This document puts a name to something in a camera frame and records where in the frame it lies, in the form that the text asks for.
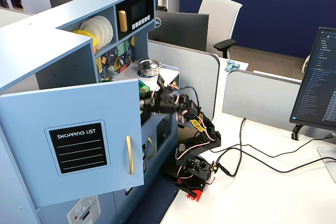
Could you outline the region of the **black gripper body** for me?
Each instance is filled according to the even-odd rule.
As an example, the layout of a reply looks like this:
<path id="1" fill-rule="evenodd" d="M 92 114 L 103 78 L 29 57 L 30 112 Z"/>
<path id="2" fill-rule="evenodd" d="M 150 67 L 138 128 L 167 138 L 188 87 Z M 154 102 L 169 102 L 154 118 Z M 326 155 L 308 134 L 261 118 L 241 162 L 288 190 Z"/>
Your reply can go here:
<path id="1" fill-rule="evenodd" d="M 154 107 L 157 108 L 159 114 L 174 114 L 177 112 L 179 100 L 177 95 L 173 94 L 174 91 L 177 90 L 175 88 L 168 87 L 167 89 L 160 89 L 159 91 L 154 92 Z"/>

